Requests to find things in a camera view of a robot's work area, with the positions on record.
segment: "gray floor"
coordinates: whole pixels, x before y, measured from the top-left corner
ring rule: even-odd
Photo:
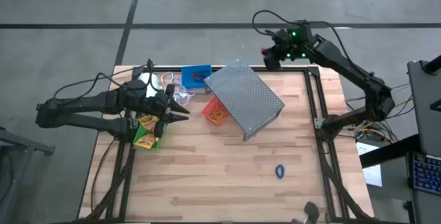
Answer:
[[[125,23],[131,0],[0,0],[0,23]],[[248,23],[255,11],[333,23],[429,23],[441,20],[441,0],[139,0],[135,23]],[[258,21],[278,22],[269,15]],[[336,41],[329,30],[314,30]],[[80,128],[43,130],[34,124],[35,106],[53,92],[97,72],[111,73],[122,30],[0,29],[0,125],[57,148],[51,157],[35,154],[21,186],[18,223],[71,221],[81,201],[96,132]],[[339,30],[351,58],[390,86],[408,82],[406,62],[441,53],[439,29]],[[253,30],[133,30],[123,65],[226,64],[237,57],[261,64],[260,48],[271,40]],[[362,92],[342,79],[347,99]],[[100,82],[95,92],[105,90]],[[64,96],[74,96],[82,85]],[[396,103],[409,88],[394,93]],[[360,106],[363,102],[353,103]],[[390,120],[404,138],[415,134],[413,114]],[[401,202],[371,190],[376,216],[401,221]]]

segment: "keyboard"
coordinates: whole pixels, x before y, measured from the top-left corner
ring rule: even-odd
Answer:
[[[441,196],[441,160],[411,154],[411,187]]]

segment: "blue object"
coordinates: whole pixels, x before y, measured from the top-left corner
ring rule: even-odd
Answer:
[[[283,165],[277,165],[276,166],[276,176],[278,179],[283,179],[283,176],[285,175],[285,167]]]
[[[413,188],[441,195],[441,160],[424,155],[411,155]]]
[[[181,71],[182,85],[187,89],[204,88],[203,79],[212,74],[212,65],[183,66]]]

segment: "perforated metal box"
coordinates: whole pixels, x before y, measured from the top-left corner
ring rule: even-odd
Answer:
[[[213,92],[243,129],[248,140],[273,121],[285,106],[242,60],[204,79],[206,93]]]

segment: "wooden tabletop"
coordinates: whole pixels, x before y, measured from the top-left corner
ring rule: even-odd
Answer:
[[[117,66],[114,71],[128,68]],[[339,76],[325,68],[320,68],[320,74],[328,112],[346,112]],[[159,150],[136,152],[126,221],[286,222],[303,219],[307,201],[316,203],[322,213],[326,210],[304,74],[258,75],[286,105],[280,116],[257,136],[243,142],[243,131],[232,117],[218,127],[201,114],[213,95],[197,89],[196,96],[185,106],[191,112],[189,120],[168,125]],[[125,72],[114,79],[122,83],[130,77],[131,72]],[[314,78],[311,80],[319,108]],[[98,135],[79,217],[90,213],[91,184],[110,142],[108,133]],[[354,139],[339,136],[335,144],[343,184],[359,206],[373,216]],[[114,142],[96,180],[94,206],[110,187],[116,151]],[[281,180],[274,174],[278,164],[285,166]]]

